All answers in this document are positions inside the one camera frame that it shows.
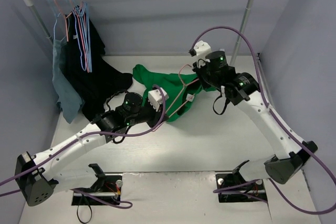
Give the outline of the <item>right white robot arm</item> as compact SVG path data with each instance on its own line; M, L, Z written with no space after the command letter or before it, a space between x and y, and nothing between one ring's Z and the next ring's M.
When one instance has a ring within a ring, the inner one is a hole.
M197 52L193 71L203 88L215 88L232 104L244 112L269 142L273 155L255 161L244 161L232 175L233 184L245 188L251 180L271 178L285 184L302 168L318 147L289 130L283 119L275 119L276 112L262 98L259 83L247 72L237 73L229 66L223 51Z

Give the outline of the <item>green t shirt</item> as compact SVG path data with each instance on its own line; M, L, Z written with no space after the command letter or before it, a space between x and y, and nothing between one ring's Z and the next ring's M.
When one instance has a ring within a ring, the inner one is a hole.
M184 82L188 84L197 78L196 74L182 74ZM166 91L169 96L169 99L166 100L166 109L171 105L173 100L176 98L178 93L181 91L183 85L179 80L177 73L158 73L158 72L150 72L145 66L137 64L133 68L133 78L139 82L140 84L145 86L145 91L143 94L143 103L146 103L148 92L152 89L153 85L158 85ZM171 107L168 111L167 115L169 116L172 112L174 112L186 99L188 96L192 96L193 100L196 100L196 96L203 91L201 84L199 81L193 83L188 86L183 94L178 98L176 103ZM178 110L170 119L168 119L168 123L172 123L178 120L183 114L185 114L192 106L193 101L189 101L186 105L184 105L180 110Z

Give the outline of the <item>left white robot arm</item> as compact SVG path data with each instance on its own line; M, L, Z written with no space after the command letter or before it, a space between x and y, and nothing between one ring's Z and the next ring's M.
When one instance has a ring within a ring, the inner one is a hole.
M163 88L149 91L146 101L138 93L128 92L120 106L97 116L60 144L35 155L20 154L15 181L28 206L37 206L52 194L70 189L95 193L103 190L107 176L97 163L87 164L82 169L71 169L69 165L116 137L128 137L127 130L134 125L146 123L150 129L156 128L167 118L168 98Z

